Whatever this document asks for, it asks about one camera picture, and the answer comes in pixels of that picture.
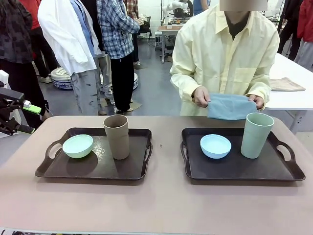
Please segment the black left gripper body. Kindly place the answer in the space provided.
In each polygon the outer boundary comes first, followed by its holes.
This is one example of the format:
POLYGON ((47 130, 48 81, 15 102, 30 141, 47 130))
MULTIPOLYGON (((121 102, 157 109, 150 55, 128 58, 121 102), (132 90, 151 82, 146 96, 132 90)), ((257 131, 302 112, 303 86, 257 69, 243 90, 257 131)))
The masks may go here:
POLYGON ((18 121, 11 113, 21 110, 24 106, 24 94, 0 87, 0 127, 20 127, 21 121, 18 121))

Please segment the brown tall cup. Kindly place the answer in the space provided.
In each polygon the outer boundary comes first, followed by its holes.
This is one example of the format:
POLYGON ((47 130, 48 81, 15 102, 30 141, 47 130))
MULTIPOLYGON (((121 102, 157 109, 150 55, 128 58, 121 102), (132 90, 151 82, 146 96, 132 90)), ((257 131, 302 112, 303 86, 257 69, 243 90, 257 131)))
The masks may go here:
POLYGON ((130 154, 128 118, 124 115, 112 115, 103 121, 109 141, 112 157, 123 160, 130 154))

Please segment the light blue bowl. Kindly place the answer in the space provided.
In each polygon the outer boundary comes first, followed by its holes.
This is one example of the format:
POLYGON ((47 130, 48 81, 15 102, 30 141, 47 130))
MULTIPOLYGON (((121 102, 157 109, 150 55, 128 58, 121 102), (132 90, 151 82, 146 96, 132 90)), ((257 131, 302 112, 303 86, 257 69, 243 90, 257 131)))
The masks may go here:
POLYGON ((231 142, 216 134, 205 135, 200 140, 202 152, 209 158, 221 159, 225 157, 231 150, 231 142))

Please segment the blue cloth mat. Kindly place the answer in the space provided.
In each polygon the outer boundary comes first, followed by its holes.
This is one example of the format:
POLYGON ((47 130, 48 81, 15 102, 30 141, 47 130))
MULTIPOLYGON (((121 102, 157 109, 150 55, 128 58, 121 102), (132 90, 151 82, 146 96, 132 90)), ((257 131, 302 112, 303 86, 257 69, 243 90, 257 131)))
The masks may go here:
POLYGON ((211 94, 210 99, 208 118, 243 120, 248 114, 257 112, 256 103, 244 95, 211 94))

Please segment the light green tall cup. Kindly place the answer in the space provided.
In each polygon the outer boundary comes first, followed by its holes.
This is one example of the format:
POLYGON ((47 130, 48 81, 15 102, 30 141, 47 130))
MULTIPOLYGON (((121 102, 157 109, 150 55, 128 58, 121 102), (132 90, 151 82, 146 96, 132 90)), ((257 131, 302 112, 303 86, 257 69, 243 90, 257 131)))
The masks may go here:
POLYGON ((241 154, 249 159, 259 157, 274 119, 263 113, 250 113, 246 116, 241 154))

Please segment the beige cloth mat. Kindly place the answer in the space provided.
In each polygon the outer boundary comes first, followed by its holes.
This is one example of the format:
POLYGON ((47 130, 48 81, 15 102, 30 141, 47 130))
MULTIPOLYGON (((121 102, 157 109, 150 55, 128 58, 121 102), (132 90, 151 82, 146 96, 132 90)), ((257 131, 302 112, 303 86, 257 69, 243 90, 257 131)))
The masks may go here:
POLYGON ((305 91, 306 89, 287 77, 281 79, 271 79, 269 81, 272 91, 276 92, 297 92, 305 91))

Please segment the person's left forearm yellow sleeve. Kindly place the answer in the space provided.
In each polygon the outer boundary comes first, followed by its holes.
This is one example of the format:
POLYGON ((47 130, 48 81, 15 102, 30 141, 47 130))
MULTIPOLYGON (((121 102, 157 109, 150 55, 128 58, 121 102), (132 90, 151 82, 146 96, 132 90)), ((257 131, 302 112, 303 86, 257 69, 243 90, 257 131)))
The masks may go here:
POLYGON ((266 104, 269 100, 270 91, 269 75, 254 75, 248 86, 246 96, 250 97, 251 95, 254 95, 256 97, 260 97, 266 104))

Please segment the brown plastic serving tray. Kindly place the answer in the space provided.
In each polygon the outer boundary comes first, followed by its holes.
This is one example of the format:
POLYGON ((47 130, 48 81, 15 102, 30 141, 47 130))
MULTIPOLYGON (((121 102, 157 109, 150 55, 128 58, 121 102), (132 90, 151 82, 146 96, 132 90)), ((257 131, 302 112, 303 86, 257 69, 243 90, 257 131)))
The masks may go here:
POLYGON ((147 165, 152 154, 152 132, 149 129, 130 129, 130 154, 123 160, 112 157, 105 130, 102 128, 70 128, 46 150, 43 162, 35 171, 35 176, 54 179, 75 180, 117 180, 137 181, 146 175, 147 165), (79 134, 93 138, 91 152, 82 158, 69 157, 59 149, 54 158, 49 156, 57 144, 79 134))

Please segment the person's right hand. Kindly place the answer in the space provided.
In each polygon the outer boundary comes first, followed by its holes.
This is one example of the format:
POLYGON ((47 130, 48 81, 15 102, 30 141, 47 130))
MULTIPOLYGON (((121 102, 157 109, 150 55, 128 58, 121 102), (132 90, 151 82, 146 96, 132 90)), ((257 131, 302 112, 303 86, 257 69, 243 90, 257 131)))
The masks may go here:
POLYGON ((206 108, 211 101, 207 88, 203 86, 196 88, 192 93, 192 100, 197 106, 206 108))

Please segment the bystander in black patterned top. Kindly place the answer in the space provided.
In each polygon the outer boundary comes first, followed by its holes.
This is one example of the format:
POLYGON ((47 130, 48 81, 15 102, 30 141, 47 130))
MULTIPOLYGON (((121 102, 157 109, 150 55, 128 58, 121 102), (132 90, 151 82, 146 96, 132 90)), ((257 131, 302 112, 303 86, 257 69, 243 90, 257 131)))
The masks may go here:
POLYGON ((12 90, 23 93, 26 100, 41 108, 38 115, 23 110, 28 125, 37 129, 49 113, 32 65, 32 22, 32 15, 18 0, 0 0, 0 70, 9 74, 12 90))

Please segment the bystander in plaid shirt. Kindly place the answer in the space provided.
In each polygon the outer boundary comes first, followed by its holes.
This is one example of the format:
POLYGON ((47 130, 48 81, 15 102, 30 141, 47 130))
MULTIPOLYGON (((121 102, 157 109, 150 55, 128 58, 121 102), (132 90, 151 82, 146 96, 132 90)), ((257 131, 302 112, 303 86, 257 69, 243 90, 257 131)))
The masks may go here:
POLYGON ((128 16, 123 0, 97 0, 96 6, 103 47, 111 62, 115 112, 130 112, 134 87, 132 35, 140 26, 128 16))

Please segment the background workbench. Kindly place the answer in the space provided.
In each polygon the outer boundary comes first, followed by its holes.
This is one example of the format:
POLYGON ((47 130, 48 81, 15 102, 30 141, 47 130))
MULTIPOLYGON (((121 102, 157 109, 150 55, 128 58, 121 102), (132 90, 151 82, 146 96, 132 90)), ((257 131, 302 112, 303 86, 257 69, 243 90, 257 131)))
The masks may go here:
POLYGON ((182 25, 163 25, 158 27, 158 31, 162 34, 162 57, 161 63, 164 64, 165 62, 165 36, 166 35, 174 35, 176 36, 178 31, 182 28, 182 25))

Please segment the bystander in blue top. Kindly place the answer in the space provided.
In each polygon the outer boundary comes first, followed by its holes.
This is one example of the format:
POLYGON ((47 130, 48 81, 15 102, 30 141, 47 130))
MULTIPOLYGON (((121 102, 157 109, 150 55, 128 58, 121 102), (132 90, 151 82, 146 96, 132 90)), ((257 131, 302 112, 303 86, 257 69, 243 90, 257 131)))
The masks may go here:
POLYGON ((207 10, 211 4, 211 0, 193 0, 194 16, 207 10))

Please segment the white table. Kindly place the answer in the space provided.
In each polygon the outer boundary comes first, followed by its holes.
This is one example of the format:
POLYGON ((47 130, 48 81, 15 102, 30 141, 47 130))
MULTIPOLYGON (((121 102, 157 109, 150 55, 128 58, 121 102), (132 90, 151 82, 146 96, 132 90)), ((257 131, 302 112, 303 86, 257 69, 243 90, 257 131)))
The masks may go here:
POLYGON ((267 111, 286 111, 292 118, 291 132, 313 131, 313 72, 281 54, 276 54, 270 79, 288 78, 305 91, 271 92, 267 111))

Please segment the bystander in black clothes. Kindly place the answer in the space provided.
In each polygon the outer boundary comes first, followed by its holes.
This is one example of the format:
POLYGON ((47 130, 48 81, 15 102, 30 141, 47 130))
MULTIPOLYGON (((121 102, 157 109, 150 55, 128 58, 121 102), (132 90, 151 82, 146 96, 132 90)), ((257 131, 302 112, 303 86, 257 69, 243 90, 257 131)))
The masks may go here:
POLYGON ((302 2, 303 0, 288 0, 286 11, 282 15, 283 22, 287 21, 287 24, 280 33, 280 43, 277 52, 279 54, 282 53, 285 43, 292 36, 290 53, 288 56, 288 58, 292 61, 295 60, 301 43, 301 39, 297 37, 297 29, 299 11, 302 2))

